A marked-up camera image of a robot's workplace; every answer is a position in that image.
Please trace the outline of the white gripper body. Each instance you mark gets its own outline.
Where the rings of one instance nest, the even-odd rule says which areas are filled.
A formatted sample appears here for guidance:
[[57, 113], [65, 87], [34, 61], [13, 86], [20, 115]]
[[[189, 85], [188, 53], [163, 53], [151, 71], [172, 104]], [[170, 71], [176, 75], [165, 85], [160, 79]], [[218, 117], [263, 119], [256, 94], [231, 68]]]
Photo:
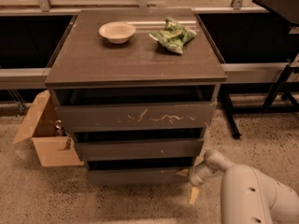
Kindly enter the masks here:
[[193, 187], [202, 186], [209, 178], [218, 175], [221, 171], [208, 166], [204, 161], [193, 166], [188, 171], [188, 179]]

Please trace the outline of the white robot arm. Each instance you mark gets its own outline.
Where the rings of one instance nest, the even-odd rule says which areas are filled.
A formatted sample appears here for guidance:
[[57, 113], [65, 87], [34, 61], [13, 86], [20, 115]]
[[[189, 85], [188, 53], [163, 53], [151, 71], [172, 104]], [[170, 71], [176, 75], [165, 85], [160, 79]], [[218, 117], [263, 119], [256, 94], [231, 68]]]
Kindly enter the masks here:
[[209, 149], [201, 163], [178, 171], [191, 184], [189, 204], [196, 202], [199, 187], [220, 173], [221, 224], [273, 224], [299, 216], [299, 196], [292, 188], [215, 149]]

